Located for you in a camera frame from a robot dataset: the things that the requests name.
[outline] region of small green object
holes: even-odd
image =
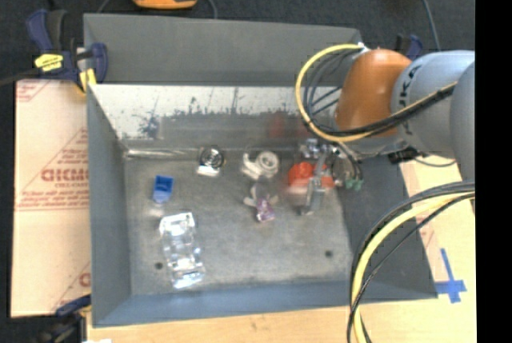
[[[354,191],[359,191],[362,187],[362,183],[364,182],[364,180],[357,180],[355,183],[354,183]]]

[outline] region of orange object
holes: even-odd
[[[180,1],[175,0],[132,0],[135,5],[151,9],[185,9],[195,5],[198,0]]]
[[[299,162],[294,164],[288,171],[288,185],[289,186],[307,186],[310,179],[314,176],[314,169],[316,166],[309,162]],[[331,176],[322,176],[321,178],[323,188],[333,188],[334,180]]]
[[[340,130],[377,122],[391,115],[394,83],[411,60],[393,50],[370,50],[354,62],[343,84],[335,112]],[[396,134],[396,129],[379,136]]]

